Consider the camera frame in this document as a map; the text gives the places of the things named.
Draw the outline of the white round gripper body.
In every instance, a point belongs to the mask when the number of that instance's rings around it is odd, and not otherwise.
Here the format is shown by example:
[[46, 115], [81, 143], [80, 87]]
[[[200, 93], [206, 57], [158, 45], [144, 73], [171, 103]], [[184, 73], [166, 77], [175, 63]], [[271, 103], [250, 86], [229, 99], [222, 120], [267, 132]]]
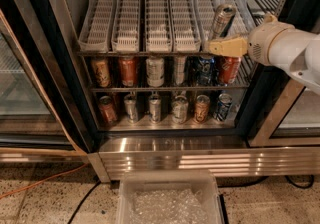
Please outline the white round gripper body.
[[270, 66], [269, 50], [282, 32], [293, 29], [294, 26], [278, 21], [264, 22], [249, 33], [248, 37], [248, 55], [249, 57], [265, 66]]

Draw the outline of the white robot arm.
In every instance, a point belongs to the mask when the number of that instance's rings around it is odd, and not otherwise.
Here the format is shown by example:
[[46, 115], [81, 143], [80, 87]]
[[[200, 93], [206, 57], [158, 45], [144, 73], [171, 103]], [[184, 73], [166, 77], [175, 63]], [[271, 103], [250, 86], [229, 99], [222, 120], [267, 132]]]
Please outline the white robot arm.
[[210, 54], [249, 57], [264, 66], [283, 70], [290, 78], [320, 94], [320, 35], [296, 29], [267, 13], [263, 23], [241, 36], [212, 39], [205, 43]]

